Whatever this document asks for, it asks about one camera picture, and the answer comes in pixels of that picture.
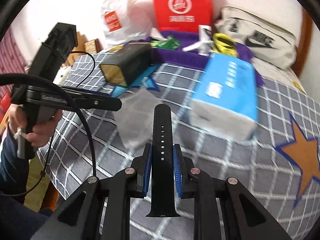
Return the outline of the person's left forearm sleeve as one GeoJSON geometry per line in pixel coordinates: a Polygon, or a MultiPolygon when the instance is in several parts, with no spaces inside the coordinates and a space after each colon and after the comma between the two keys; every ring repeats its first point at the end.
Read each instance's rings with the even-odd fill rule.
{"type": "MultiPolygon", "coordinates": [[[[7,133],[1,151],[1,194],[26,191],[29,161],[17,157],[17,142],[7,133]]],[[[35,212],[24,206],[24,196],[1,196],[1,239],[31,239],[53,214],[50,209],[35,212]]]]}

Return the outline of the person's left hand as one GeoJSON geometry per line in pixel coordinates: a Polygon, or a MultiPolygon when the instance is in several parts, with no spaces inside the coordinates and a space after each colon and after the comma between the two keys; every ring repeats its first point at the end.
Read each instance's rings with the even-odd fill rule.
{"type": "MultiPolygon", "coordinates": [[[[53,136],[57,124],[62,118],[62,111],[57,110],[51,119],[45,123],[35,125],[31,133],[28,133],[25,138],[31,143],[32,146],[39,148],[48,143],[49,139],[53,136]]],[[[9,108],[9,131],[12,135],[17,132],[17,128],[25,128],[27,119],[25,112],[19,105],[11,104],[9,108]]]]}

